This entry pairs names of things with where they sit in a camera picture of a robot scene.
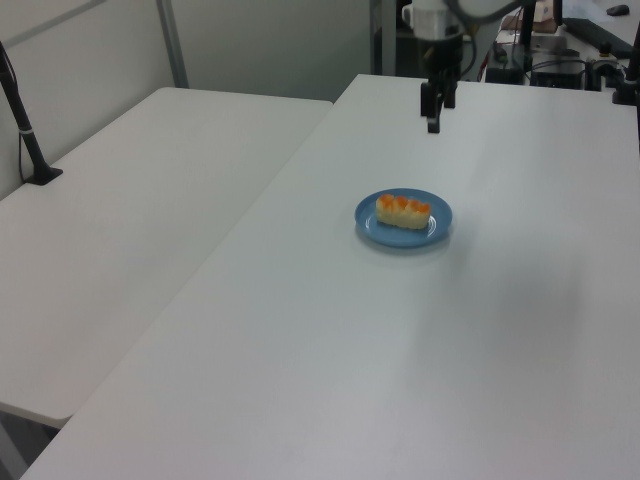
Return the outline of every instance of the wall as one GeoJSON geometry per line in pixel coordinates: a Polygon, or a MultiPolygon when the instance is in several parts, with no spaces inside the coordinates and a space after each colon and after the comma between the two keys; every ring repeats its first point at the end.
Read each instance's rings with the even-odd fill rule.
{"type": "MultiPolygon", "coordinates": [[[[108,0],[7,53],[48,163],[151,92],[173,86],[154,0],[108,0]]],[[[0,199],[20,185],[17,157],[18,130],[0,94],[0,199]]]]}
{"type": "Polygon", "coordinates": [[[369,0],[174,0],[191,88],[335,101],[371,72],[369,0]]]}

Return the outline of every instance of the white table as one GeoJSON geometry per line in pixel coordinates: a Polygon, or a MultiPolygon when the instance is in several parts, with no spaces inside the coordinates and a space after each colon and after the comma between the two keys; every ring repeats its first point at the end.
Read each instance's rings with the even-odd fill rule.
{"type": "Polygon", "coordinates": [[[63,425],[330,106],[162,89],[0,202],[0,410],[63,425]]]}
{"type": "Polygon", "coordinates": [[[436,136],[419,84],[353,82],[25,480],[640,475],[635,110],[463,83],[436,136]],[[448,241],[356,233],[397,186],[448,241]]]}

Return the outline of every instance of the plate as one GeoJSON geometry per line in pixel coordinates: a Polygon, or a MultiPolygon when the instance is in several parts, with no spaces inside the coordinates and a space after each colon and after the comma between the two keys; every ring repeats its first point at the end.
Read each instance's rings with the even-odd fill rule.
{"type": "Polygon", "coordinates": [[[431,245],[449,234],[449,226],[453,220],[451,207],[443,199],[433,193],[413,188],[391,188],[369,195],[356,208],[356,225],[362,233],[374,242],[396,248],[416,248],[431,245]],[[376,218],[376,200],[380,195],[404,195],[405,197],[431,205],[429,225],[422,230],[409,230],[378,223],[376,218]]]}

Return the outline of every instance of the black cable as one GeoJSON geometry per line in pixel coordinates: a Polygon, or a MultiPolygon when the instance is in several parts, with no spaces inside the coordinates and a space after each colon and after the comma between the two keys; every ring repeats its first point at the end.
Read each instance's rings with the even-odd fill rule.
{"type": "MultiPolygon", "coordinates": [[[[2,56],[6,60],[7,65],[9,65],[9,70],[11,71],[11,76],[13,77],[13,83],[15,84],[17,90],[18,76],[16,75],[16,71],[13,69],[13,65],[11,63],[9,55],[7,55],[7,52],[4,50],[4,48],[2,49],[2,56]]],[[[18,132],[18,173],[20,174],[20,181],[23,184],[26,183],[24,180],[24,174],[22,172],[22,135],[20,135],[20,132],[18,132]]]]}
{"type": "Polygon", "coordinates": [[[464,19],[466,23],[475,23],[478,25],[482,25],[484,23],[490,23],[495,20],[500,20],[509,12],[513,12],[516,8],[533,5],[536,2],[536,0],[517,0],[505,5],[504,7],[500,8],[499,10],[489,15],[485,15],[484,17],[476,17],[476,16],[468,15],[467,13],[465,13],[460,7],[459,0],[443,0],[443,1],[444,1],[444,4],[447,7],[449,7],[449,10],[451,10],[456,15],[456,17],[458,17],[461,21],[462,19],[464,19]]]}
{"type": "Polygon", "coordinates": [[[467,68],[465,68],[460,74],[460,77],[462,78],[463,76],[465,76],[467,73],[471,71],[471,69],[473,68],[473,64],[476,63],[476,59],[478,57],[478,45],[476,44],[475,34],[471,32],[471,28],[469,24],[458,14],[456,10],[451,9],[451,11],[456,16],[458,21],[462,24],[462,28],[464,29],[464,31],[467,32],[471,37],[471,62],[469,62],[469,65],[467,66],[467,68]]]}
{"type": "Polygon", "coordinates": [[[24,175],[22,173],[22,135],[18,133],[18,172],[20,172],[20,181],[25,184],[24,175]]]}
{"type": "Polygon", "coordinates": [[[554,65],[563,65],[565,63],[581,63],[583,65],[587,65],[587,62],[584,60],[547,60],[545,62],[536,63],[531,67],[531,71],[537,70],[539,68],[551,67],[554,65]]]}

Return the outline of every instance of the electronic equipment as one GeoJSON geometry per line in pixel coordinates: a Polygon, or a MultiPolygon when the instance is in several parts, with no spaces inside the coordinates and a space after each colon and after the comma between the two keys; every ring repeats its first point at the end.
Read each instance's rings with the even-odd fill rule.
{"type": "Polygon", "coordinates": [[[567,31],[598,50],[611,45],[611,53],[617,58],[631,58],[633,47],[613,33],[585,18],[563,18],[567,31]]]}

